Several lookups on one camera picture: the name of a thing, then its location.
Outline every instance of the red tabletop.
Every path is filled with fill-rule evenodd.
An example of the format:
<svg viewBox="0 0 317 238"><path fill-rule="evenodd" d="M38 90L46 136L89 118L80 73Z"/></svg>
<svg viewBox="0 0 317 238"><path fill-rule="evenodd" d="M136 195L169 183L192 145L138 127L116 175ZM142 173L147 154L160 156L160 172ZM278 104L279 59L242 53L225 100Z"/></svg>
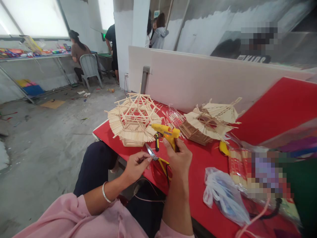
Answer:
<svg viewBox="0 0 317 238"><path fill-rule="evenodd" d="M157 112L157 114L161 117L164 116L162 110L166 111L167 107L163 106L161 111ZM93 133L125 160L128 160L130 155L141 150L145 152L147 151L145 146L124 147L119 139L119 136L113 139L114 134L111 131L108 121L95 129ZM181 139L193 153L193 160L189 171L189 201L192 217L216 237L234 237L236 232L240 229L240 226L222 215L215 203L213 204L212 209L210 209L204 204L202 199L205 190L205 168L216 167L226 173L229 171L227 157L223 156L217 148L219 146L219 142L214 141L206 146L202 146L193 141L183 138ZM154 142L149 143L149 145L151 148L155 148ZM158 157L169 161L166 149L162 142L159 142L159 152L155 152L155 154ZM165 194L168 193L167 186L162 186L154 180L151 169L145 170L143 175ZM261 206L255 205L254 202L248 199L244 198L243 200L247 210L252 213L258 213L263 209ZM282 229L293 234L298 234L295 226L290 221L284 219L281 215L269 220L258 220L248 228L248 230L253 232L255 235L264 238L276 237L274 229Z"/></svg>

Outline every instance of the person's left hand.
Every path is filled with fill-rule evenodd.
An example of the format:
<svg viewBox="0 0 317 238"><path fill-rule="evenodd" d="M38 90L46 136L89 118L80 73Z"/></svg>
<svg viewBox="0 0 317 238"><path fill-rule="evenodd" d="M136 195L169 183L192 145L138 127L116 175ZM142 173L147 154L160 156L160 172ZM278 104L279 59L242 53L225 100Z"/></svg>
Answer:
<svg viewBox="0 0 317 238"><path fill-rule="evenodd" d="M133 184L141 177L142 173L149 166L151 161L152 157L146 152L141 151L133 154L129 157L122 175L128 183Z"/></svg>

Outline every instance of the person in black shirt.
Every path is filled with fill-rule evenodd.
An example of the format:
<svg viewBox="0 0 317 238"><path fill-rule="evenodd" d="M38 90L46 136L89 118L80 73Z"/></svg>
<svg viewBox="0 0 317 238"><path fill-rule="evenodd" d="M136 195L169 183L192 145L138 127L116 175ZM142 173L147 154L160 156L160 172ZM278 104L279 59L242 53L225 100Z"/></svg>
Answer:
<svg viewBox="0 0 317 238"><path fill-rule="evenodd" d="M262 28L261 32L254 33L252 39L242 44L241 39L228 39L220 43L210 56L237 59L249 62L270 63L271 56L265 53L270 40L277 38L277 27Z"/></svg>
<svg viewBox="0 0 317 238"><path fill-rule="evenodd" d="M117 43L116 43L116 31L115 31L115 25L109 27L106 35L106 43L108 46L108 49L110 52L112 52L112 65L113 69L115 70L116 77L117 77L117 84L119 84L119 71L118 71L118 56L117 56Z"/></svg>

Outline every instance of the pink sleeve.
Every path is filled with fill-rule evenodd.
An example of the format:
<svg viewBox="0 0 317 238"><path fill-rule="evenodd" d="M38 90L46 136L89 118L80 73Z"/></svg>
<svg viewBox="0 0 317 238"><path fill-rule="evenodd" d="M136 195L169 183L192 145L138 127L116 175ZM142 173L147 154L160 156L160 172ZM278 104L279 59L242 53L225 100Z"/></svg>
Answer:
<svg viewBox="0 0 317 238"><path fill-rule="evenodd" d="M194 235L187 236L187 235L183 235L181 233L178 233L177 231L174 231L172 228L170 228L168 225L166 225L165 222L162 220L161 226L159 228L159 231L156 233L155 238L168 238L168 237L194 238Z"/></svg>
<svg viewBox="0 0 317 238"><path fill-rule="evenodd" d="M19 237L61 237L71 231L76 224L90 217L83 195L73 193L60 196L33 224L19 232Z"/></svg>

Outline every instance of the popsicle stick pavilion model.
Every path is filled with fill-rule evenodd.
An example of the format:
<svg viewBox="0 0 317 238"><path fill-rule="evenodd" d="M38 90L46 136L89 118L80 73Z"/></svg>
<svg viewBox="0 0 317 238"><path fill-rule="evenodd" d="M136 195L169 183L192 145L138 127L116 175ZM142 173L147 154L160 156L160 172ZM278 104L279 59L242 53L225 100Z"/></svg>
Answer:
<svg viewBox="0 0 317 238"><path fill-rule="evenodd" d="M149 124L161 124L154 111L155 106L150 95L129 93L129 97L117 101L117 107L108 113L109 124L114 137L119 136L124 146L144 146L154 141L155 130Z"/></svg>
<svg viewBox="0 0 317 238"><path fill-rule="evenodd" d="M239 114L234 108L242 98L238 98L231 104L209 103L203 104L201 111L196 108L184 116L186 121L180 126L180 130L187 139L195 141L201 145L206 145L213 139L226 142L223 137L232 130L230 124L240 124L236 122Z"/></svg>

